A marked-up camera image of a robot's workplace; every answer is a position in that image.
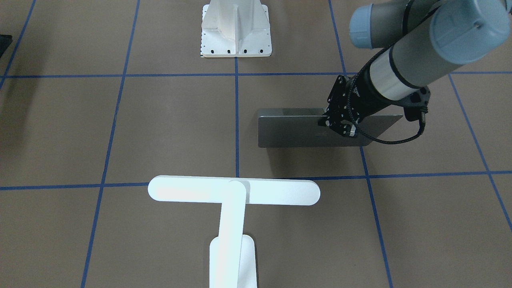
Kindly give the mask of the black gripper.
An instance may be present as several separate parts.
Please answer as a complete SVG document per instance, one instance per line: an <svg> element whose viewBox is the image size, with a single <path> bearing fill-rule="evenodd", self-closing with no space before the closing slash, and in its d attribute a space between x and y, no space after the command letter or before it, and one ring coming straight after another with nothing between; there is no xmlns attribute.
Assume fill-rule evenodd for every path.
<svg viewBox="0 0 512 288"><path fill-rule="evenodd" d="M348 78L339 75L329 93L325 120L319 126L327 126L342 137L376 138L362 122L369 116L387 108L400 106L409 122L418 122L419 129L413 138L419 138L426 127L426 113L430 101L430 90L422 87L401 100L388 100L370 84L369 76L355 75Z"/></svg>

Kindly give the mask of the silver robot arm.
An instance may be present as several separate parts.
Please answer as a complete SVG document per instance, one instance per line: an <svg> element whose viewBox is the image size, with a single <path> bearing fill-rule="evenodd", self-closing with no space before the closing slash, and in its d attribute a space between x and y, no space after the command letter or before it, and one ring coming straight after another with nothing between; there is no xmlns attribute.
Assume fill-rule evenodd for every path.
<svg viewBox="0 0 512 288"><path fill-rule="evenodd" d="M379 51L352 77L338 76L318 121L343 137L395 145L419 138L428 113L428 85L485 57L511 34L510 0L390 0L357 8L349 36ZM417 133L395 141L362 127L365 118L400 106Z"/></svg>

